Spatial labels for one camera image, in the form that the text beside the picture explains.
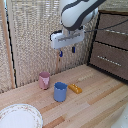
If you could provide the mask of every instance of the dark object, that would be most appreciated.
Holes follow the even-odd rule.
[[[75,47],[72,47],[72,53],[75,53]]]
[[[62,51],[60,51],[60,57],[63,57],[63,52]]]

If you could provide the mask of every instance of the plate rim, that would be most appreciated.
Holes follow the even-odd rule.
[[[30,104],[22,104],[22,103],[20,103],[20,104],[12,104],[12,105],[9,105],[9,106],[7,106],[7,107],[5,107],[5,108],[3,108],[2,110],[0,110],[0,113],[2,112],[2,111],[4,111],[4,110],[6,110],[6,109],[8,109],[8,108],[10,108],[10,107],[12,107],[12,106],[16,106],[16,105],[27,105],[27,106],[30,106],[30,107],[32,107],[32,108],[34,108],[34,109],[36,109],[38,112],[39,112],[39,115],[40,115],[40,117],[41,117],[41,128],[43,127],[43,118],[42,118],[42,115],[41,115],[41,113],[40,113],[40,111],[36,108],[36,107],[34,107],[34,106],[32,106],[32,105],[30,105]]]

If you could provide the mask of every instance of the wooden table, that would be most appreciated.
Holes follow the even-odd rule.
[[[53,99],[54,83],[74,83],[81,94],[67,90],[62,103]],[[128,102],[128,86],[99,71],[79,66],[51,77],[50,88],[38,82],[0,95],[0,110],[18,103],[30,104],[42,114],[43,128],[110,128]]]

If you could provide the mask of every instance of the beige curtain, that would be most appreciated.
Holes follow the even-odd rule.
[[[15,88],[12,58],[3,0],[0,1],[0,93]]]
[[[7,5],[18,87],[38,80],[41,71],[56,74],[57,50],[51,48],[50,34],[62,28],[59,0],[8,0]],[[75,54],[72,46],[62,48],[60,72],[85,63],[89,38],[87,33]]]

